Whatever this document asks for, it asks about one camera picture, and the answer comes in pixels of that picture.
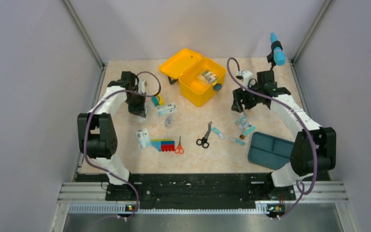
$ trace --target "scissors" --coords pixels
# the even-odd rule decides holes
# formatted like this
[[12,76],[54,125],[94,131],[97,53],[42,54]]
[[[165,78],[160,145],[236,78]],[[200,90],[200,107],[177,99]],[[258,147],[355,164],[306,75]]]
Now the scissors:
[[177,148],[174,150],[174,152],[176,154],[183,154],[184,153],[184,149],[183,147],[181,146],[181,136],[180,136],[180,141],[178,142],[178,146]]
[[210,135],[210,132],[211,132],[211,124],[212,123],[213,122],[208,123],[208,131],[207,131],[207,133],[205,133],[204,137],[202,139],[197,139],[197,141],[196,141],[197,145],[202,146],[204,148],[208,148],[210,146],[210,144],[207,142],[207,140],[208,140],[208,136]]

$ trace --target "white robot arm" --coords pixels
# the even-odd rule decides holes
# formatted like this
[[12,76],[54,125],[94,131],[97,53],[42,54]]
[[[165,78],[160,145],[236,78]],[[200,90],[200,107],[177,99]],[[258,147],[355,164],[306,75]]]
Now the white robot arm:
[[[100,167],[109,170],[124,180],[128,180],[129,171],[119,156],[115,155],[117,150],[117,134],[114,130],[112,118],[123,102],[127,102],[128,111],[131,114],[145,117],[145,98],[139,95],[129,94],[126,92],[117,93],[116,95],[106,98],[110,94],[119,90],[133,90],[145,94],[145,81],[139,81],[137,76],[131,72],[122,72],[122,77],[118,81],[112,81],[108,84],[106,92],[99,100],[99,103],[105,101],[95,112],[90,128],[99,128],[99,134],[89,133],[87,141],[87,155],[96,161]],[[89,114],[96,108],[89,110],[86,114],[80,114],[77,118],[79,147],[83,152],[84,132],[86,130],[87,119]],[[109,182],[114,185],[122,185],[123,182],[116,179],[110,173],[107,173]]]
[[303,132],[303,128],[293,112],[297,113],[313,136],[317,148],[318,171],[327,171],[335,167],[335,131],[332,128],[323,128],[313,121],[304,110],[296,104],[286,88],[278,88],[272,70],[258,72],[257,80],[254,79],[252,72],[243,70],[239,71],[237,78],[242,80],[243,85],[250,90],[279,100],[291,108],[288,109],[275,101],[258,97],[245,91],[243,88],[233,91],[234,103],[231,108],[233,111],[242,112],[243,105],[245,109],[251,109],[258,103],[266,104],[269,109],[274,111],[282,119],[291,133],[296,137],[294,148],[291,153],[291,162],[271,173],[273,187],[290,186],[297,180],[302,180],[305,177],[313,175],[312,150]]

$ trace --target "table surface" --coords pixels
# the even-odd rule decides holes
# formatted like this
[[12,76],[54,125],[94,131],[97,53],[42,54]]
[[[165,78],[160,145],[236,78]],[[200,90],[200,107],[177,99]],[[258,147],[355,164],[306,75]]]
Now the table surface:
[[[226,67],[227,58],[214,58],[215,62]],[[269,70],[270,65],[266,58],[237,58],[242,70],[250,70],[254,73]],[[162,89],[161,96],[164,102],[174,102],[177,112],[173,113],[173,125],[165,127],[164,121],[167,116],[159,117],[156,108],[150,98],[146,99],[149,106],[147,121],[139,123],[137,116],[128,113],[127,105],[123,103],[113,117],[114,129],[117,133],[118,155],[124,166],[132,173],[266,173],[271,169],[250,163],[247,160],[251,134],[241,146],[230,141],[230,137],[239,137],[241,132],[234,122],[241,115],[231,111],[233,102],[232,91],[238,88],[231,77],[226,75],[223,88],[217,92],[202,107],[198,108],[180,94],[179,82],[170,85],[167,76],[160,73],[158,67],[165,60],[130,60],[109,61],[106,74],[101,88],[100,96],[103,96],[107,84],[112,80],[120,79],[122,71],[139,73],[150,71],[160,80]],[[231,71],[237,73],[234,63]],[[281,67],[275,67],[275,80],[279,87],[286,87],[292,94],[299,106],[302,106],[295,80],[288,63]],[[139,75],[140,80],[147,81],[146,92],[157,92],[158,84],[149,74]],[[285,126],[282,120],[265,105],[257,105],[250,111],[249,121],[256,126],[255,131],[294,141],[294,136]],[[212,121],[212,127],[217,127],[225,136],[221,140],[211,132],[208,142],[209,148],[204,149],[196,145],[196,140],[204,136],[208,129],[208,122]],[[136,131],[146,128],[151,139],[169,138],[178,143],[181,136],[181,145],[184,154],[174,152],[158,152],[152,146],[140,149],[136,138]],[[85,161],[80,173],[102,173],[102,171],[90,167]]]

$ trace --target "gray wall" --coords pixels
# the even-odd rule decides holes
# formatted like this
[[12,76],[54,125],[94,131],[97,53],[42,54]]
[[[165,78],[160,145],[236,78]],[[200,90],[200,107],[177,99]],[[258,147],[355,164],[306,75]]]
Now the gray wall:
[[371,1],[335,1],[298,69],[315,119],[337,133],[332,176],[371,231]]
[[49,229],[100,74],[59,0],[0,0],[0,231]]
[[71,0],[104,60],[263,57],[270,32],[293,57],[324,0]]

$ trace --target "blue cylinder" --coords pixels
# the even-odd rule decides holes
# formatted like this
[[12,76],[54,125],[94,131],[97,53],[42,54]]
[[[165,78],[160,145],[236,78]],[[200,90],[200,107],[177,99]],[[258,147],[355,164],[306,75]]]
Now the blue cylinder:
[[[271,44],[278,40],[278,37],[275,35],[274,32],[271,33],[270,40]],[[282,66],[285,64],[285,54],[280,47],[274,48],[274,61],[278,66]]]

